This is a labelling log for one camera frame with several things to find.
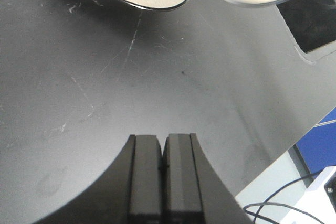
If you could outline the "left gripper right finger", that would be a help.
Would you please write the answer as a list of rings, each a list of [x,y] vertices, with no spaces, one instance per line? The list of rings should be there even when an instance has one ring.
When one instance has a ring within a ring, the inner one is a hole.
[[[163,151],[164,223],[251,223],[196,134],[169,134]]]

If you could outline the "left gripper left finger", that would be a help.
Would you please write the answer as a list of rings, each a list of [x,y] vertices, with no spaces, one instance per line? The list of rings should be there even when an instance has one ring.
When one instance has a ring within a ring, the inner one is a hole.
[[[162,223],[160,169],[157,137],[130,135],[96,181],[38,223]]]

